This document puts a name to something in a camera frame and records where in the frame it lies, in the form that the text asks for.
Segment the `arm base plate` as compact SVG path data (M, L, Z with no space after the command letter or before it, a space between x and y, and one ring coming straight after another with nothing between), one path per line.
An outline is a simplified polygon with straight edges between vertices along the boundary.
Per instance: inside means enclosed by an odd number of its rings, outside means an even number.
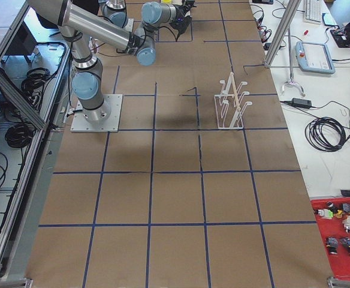
M81 101L77 103L76 112L71 124L73 133L117 133L119 130L122 94L104 94L103 105L96 110L86 110Z

